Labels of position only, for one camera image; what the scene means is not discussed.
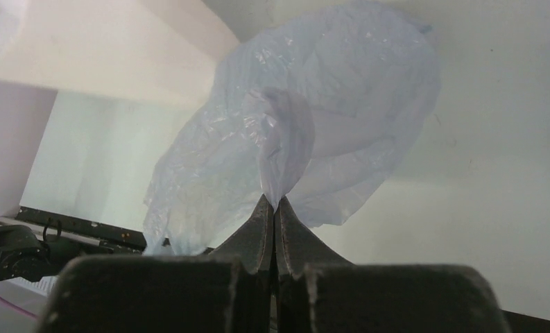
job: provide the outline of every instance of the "plastic bag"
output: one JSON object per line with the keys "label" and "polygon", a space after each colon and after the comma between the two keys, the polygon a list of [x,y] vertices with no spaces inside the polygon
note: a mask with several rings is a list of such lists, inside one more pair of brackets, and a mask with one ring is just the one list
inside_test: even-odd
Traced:
{"label": "plastic bag", "polygon": [[250,216],[261,185],[275,206],[287,194],[310,227],[344,223],[396,169],[436,104],[428,30],[355,1],[236,48],[155,167],[145,253],[161,253],[164,237],[175,255],[202,252]]}

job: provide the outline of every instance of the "white floor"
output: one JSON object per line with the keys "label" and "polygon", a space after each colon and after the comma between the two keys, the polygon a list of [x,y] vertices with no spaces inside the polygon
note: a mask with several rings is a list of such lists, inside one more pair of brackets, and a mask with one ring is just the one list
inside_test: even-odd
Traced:
{"label": "white floor", "polygon": [[[266,25],[322,3],[279,0]],[[358,263],[469,264],[504,309],[550,319],[550,0],[393,3],[439,34],[438,106],[365,207],[316,233]],[[60,94],[22,204],[140,229],[151,167],[193,111]]]}

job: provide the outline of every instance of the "pink cable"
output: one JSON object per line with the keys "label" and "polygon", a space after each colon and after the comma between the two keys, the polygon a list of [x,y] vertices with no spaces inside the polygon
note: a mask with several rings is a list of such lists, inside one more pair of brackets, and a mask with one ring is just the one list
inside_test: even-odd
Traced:
{"label": "pink cable", "polygon": [[11,303],[10,301],[6,300],[5,298],[2,298],[0,296],[0,304],[4,307],[7,307],[8,309],[11,309],[18,314],[21,314],[22,316],[26,316],[28,318],[32,318],[33,320],[37,320],[37,316],[25,309],[22,309],[21,307],[18,307],[17,305]]}

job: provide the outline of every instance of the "black ring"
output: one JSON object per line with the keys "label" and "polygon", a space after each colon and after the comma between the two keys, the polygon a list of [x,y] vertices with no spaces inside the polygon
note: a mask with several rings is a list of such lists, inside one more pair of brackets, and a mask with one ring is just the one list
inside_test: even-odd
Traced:
{"label": "black ring", "polygon": [[[44,231],[42,231],[42,240],[46,241],[46,231],[48,231],[48,227],[52,224],[52,219],[48,219],[48,223],[44,226]],[[57,241],[60,239],[60,235],[62,234],[62,222],[60,220],[56,220],[56,238],[52,241]]]}

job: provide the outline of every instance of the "crumpled plastic bag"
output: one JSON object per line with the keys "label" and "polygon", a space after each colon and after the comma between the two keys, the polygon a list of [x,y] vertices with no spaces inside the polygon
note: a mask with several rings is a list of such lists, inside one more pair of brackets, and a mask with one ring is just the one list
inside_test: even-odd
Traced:
{"label": "crumpled plastic bag", "polygon": [[264,31],[216,70],[157,163],[145,254],[201,253],[265,193],[309,227],[341,225],[394,171],[440,91],[429,26],[369,1]]}

